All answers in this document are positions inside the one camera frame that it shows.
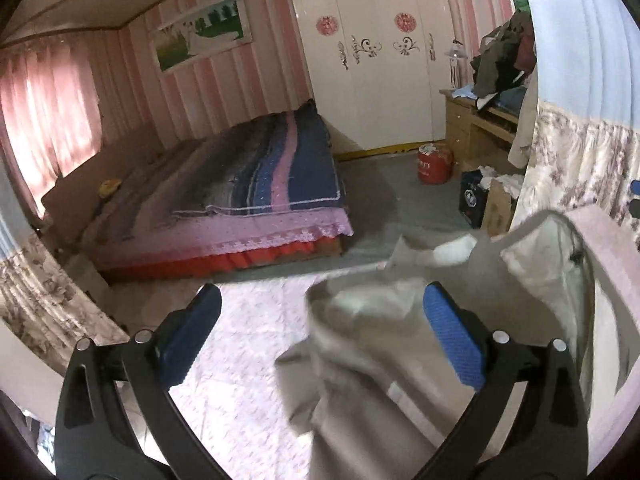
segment white wardrobe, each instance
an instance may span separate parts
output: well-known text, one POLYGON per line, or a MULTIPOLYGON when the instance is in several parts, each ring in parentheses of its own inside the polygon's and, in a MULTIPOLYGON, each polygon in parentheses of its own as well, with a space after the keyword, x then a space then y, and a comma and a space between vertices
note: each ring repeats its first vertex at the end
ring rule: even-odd
POLYGON ((334 151, 443 139, 447 0, 293 0, 334 151))

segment blue blanket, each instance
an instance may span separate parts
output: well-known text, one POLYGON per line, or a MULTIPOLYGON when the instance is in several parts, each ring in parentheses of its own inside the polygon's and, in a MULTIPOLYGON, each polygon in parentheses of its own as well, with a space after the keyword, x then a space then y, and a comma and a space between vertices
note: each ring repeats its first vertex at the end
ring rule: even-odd
POLYGON ((329 133, 313 101, 204 141, 190 165, 175 216, 344 206, 329 133))

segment bed headboard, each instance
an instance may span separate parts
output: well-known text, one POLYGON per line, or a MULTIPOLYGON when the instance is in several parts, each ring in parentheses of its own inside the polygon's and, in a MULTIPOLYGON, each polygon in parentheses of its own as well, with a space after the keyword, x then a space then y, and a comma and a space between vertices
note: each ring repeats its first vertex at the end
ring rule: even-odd
POLYGON ((139 166, 153 162, 164 152, 158 134, 145 125, 103 146, 92 158, 61 178, 42 204, 67 242, 73 242, 93 219, 100 205, 98 188, 110 178, 124 179, 139 166))

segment pink lace bedspread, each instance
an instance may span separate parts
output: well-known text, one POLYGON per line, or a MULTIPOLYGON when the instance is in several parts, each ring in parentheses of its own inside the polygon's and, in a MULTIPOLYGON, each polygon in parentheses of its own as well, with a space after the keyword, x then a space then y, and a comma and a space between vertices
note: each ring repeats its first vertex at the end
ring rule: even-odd
POLYGON ((85 247, 98 270, 178 262, 323 237, 353 235, 344 209, 319 208, 261 216, 189 218, 128 240, 85 247))

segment blue gripper pad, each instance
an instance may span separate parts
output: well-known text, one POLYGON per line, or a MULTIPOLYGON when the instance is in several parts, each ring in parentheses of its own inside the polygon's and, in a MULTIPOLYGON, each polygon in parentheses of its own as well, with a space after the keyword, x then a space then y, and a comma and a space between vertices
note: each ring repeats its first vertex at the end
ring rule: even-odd
POLYGON ((456 313, 452 299, 432 283, 424 289, 422 307, 460 382, 480 390, 484 385, 484 356, 456 313))
POLYGON ((207 283, 184 310, 167 316, 156 331, 166 334, 158 347, 160 382, 165 388, 182 384, 200 349, 220 317, 222 295, 207 283))

